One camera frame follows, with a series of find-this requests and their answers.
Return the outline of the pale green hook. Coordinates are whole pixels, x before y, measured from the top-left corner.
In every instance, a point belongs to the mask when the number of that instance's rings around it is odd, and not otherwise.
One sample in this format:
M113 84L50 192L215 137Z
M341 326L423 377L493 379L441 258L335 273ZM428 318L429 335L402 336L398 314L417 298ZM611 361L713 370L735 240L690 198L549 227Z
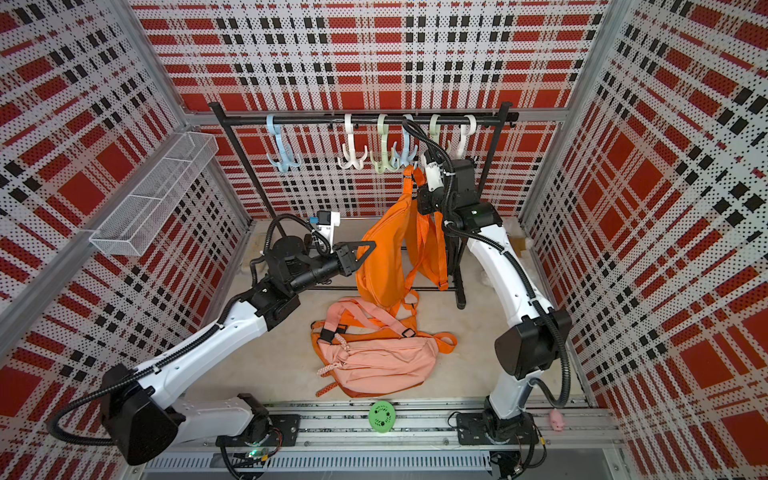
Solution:
M440 147L443 147L444 149L447 149L447 146L442 141L442 130L441 130L441 124L440 124L440 115L439 114L433 114L430 118L429 122L429 137L432 142L437 144Z

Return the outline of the orange sling bag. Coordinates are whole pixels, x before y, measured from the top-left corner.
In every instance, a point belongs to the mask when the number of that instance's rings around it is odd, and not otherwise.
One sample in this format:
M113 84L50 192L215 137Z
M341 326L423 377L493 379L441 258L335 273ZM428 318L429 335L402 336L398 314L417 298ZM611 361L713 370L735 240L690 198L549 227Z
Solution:
M406 244L412 265L439 290L449 288L446 241L441 212L422 214L419 196L411 203Z
M393 316L400 310L409 287L403 268L402 247L414 220L414 167L403 172L402 192L398 200L366 232L364 241L375 243L365 248L367 258L356 273L360 297L381 307Z

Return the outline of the white hook far right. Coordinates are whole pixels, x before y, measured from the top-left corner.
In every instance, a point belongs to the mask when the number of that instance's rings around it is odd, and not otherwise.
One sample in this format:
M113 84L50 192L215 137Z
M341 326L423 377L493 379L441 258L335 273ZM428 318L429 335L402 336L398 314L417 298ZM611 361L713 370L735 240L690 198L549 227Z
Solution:
M466 158L469 139L477 131L476 117L468 114L465 115L464 118L467 122L460 125L459 140L452 153L452 158L454 160L463 160Z

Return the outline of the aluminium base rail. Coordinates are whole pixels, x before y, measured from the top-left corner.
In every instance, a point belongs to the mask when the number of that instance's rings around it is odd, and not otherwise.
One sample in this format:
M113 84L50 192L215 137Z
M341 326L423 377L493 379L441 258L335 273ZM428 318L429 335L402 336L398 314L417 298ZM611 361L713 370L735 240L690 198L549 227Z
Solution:
M370 400L293 401L268 410L284 440L220 448L215 438L182 443L126 479L629 479L624 441L612 413L577 395L550 424L550 405L529 398L531 421L517 439L489 439L481 398L394 401L386 433L369 424Z

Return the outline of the black metal clothes rack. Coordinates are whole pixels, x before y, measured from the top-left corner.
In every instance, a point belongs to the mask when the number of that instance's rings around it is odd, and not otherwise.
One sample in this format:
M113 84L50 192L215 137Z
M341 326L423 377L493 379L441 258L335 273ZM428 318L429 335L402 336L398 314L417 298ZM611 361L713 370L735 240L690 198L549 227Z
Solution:
M255 174L246 154L245 151L242 148L241 142L237 139L237 136L235 135L233 129L236 126L255 126L255 125L265 125L266 126L266 116L258 117L254 115L246 115L246 116L231 116L224 112L223 107L213 102L210 105L212 111L214 112L216 118L219 121L220 126L225 131L226 135L230 139L233 148L235 152L237 153L238 157L241 160L241 163L245 167L248 175L253 176ZM352 115L352 121L354 126L357 125L375 125L377 122L378 116L373 115ZM401 121L403 119L402 115L387 115L387 124L389 127L398 125L401 128ZM412 119L413 121L417 122L421 128L424 124L429 124L430 118L426 118L423 116L419 116L417 118ZM344 124L344 115L340 114L328 114L328 115L320 115L320 114L302 114L302 115L289 115L289 116L281 116L281 115L275 115L275 123L281 126L281 129L283 126L288 125L310 125L310 124L331 124L331 123L342 123ZM420 155L423 153L426 153L426 145L424 142L420 141L416 137L412 136L413 143L418 147L417 155L414 159L414 162L412 165L414 167L414 193L413 193L413 199L417 196L417 189L420 185L423 185L426 182L425 176L420 169L419 160ZM400 174L403 178L403 172L405 169L398 169L395 171L396 173ZM480 180L476 179L475 177L475 185L481 195L482 193L482 183ZM291 221L289 219L286 219L282 221L280 227L276 228L274 231L274 236L276 238L281 237L283 234L287 234L289 236L298 236L303 237L306 235L306 230L303 229L299 224L297 224L294 221ZM460 277L460 261L463 255L464 250L468 249L465 241L457 239L457 238L450 238L445 233L445 241L446 241L446 250L447 250L447 262L448 262L448 282L450 280L457 280ZM409 291L407 293L407 296L403 300L401 306L405 305L406 299L408 296L412 295L413 290L413 282L416 274L421 274L411 263L409 255L408 255L408 249L407 244L405 244L402 247L402 253L403 253L403 268L404 273L406 275L406 285L409 287Z

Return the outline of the white hook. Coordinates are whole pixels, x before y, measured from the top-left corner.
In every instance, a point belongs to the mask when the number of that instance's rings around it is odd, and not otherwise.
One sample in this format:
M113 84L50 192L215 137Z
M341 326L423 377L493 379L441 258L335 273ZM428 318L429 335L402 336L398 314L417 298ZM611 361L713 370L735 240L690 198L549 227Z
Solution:
M355 148L355 126L351 114L344 115L344 131L346 142L341 147L341 156L337 158L337 165L342 170L362 170L363 163L368 158L368 147L364 147L363 154L357 155Z
M469 139L477 131L476 117L468 114L465 115L464 118L467 122L460 125L459 140L452 153L452 158L454 160L463 160L466 158Z

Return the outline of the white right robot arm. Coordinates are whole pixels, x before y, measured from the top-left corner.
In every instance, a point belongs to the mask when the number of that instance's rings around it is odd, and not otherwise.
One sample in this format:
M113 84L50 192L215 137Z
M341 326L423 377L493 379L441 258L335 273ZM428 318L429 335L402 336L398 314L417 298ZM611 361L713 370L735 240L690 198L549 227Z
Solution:
M534 285L517 259L496 208L482 200L469 159L452 159L421 126L406 118L404 130L426 145L427 184L418 191L423 213L440 213L440 228L465 241L479 261L502 304L508 329L494 343L502 372L479 415L457 418L463 444L536 441L538 431L526 411L534 389L555 409L570 398L572 370L566 340L572 319L557 310Z

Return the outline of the light green hook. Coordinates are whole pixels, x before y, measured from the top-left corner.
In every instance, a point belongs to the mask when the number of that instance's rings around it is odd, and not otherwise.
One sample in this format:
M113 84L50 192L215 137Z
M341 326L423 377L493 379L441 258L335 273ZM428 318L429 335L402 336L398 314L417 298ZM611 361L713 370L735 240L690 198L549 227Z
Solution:
M379 114L377 117L377 134L379 136L379 157L377 160L371 159L373 169L377 174L385 172L395 172L398 168L390 160L388 140L389 125L387 124L387 115Z

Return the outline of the light blue hook far left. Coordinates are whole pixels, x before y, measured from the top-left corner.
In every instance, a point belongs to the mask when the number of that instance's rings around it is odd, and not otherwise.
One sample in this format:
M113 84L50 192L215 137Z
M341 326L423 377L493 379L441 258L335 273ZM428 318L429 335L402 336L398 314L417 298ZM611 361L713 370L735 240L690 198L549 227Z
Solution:
M279 156L278 160L273 160L270 156L267 156L269 163L280 173L287 173L291 169L299 168L302 165L301 159L295 156L291 145L284 139L281 126L275 123L274 114L266 116L266 128L274 139Z

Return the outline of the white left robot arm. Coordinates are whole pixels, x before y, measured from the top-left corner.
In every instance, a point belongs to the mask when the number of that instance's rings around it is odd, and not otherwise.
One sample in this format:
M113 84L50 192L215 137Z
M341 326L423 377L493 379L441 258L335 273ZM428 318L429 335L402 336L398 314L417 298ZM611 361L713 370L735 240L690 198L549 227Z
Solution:
M286 219L299 224L306 235L276 238L275 229ZM115 447L135 466L176 443L247 431L260 409L253 398L239 396L222 406L184 413L181 397L230 354L290 316L300 305L301 292L337 275L349 277L363 266L375 242L333 244L338 224L330 211L320 211L309 221L294 214L274 217L261 256L250 262L250 288L231 297L217 320L133 368L112 367L99 390L51 415L48 433L68 444Z

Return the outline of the small pink toy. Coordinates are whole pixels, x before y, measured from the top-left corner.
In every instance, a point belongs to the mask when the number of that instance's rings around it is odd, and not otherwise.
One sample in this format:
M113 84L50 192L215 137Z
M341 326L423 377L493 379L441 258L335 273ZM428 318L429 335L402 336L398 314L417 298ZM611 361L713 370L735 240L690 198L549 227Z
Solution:
M563 412L558 409L551 409L548 414L548 422L550 428L555 432L563 432L566 427L565 417Z

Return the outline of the green round disc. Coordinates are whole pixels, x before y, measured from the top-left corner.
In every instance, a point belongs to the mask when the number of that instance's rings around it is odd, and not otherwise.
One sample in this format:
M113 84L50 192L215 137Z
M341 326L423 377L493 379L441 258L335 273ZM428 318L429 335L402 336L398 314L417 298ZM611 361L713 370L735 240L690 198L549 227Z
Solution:
M368 413L370 427L377 433L388 433L394 427L396 411L392 403L388 401L375 402Z

